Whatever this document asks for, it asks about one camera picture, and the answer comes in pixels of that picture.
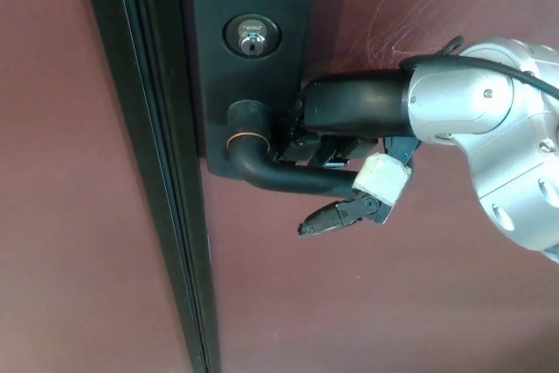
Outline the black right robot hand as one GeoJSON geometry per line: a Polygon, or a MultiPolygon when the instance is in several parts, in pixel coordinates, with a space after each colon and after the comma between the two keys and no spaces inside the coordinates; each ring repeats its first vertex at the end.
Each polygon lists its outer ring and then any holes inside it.
{"type": "Polygon", "coordinates": [[[300,174],[312,169],[322,176],[345,176],[334,202],[307,216],[298,226],[312,237],[358,224],[383,224],[397,200],[380,192],[381,182],[396,186],[393,175],[381,175],[370,186],[355,185],[345,164],[364,158],[375,146],[380,156],[411,169],[421,142],[412,133],[407,111],[409,79],[398,70],[340,74],[304,87],[270,128],[271,155],[300,174]]]}

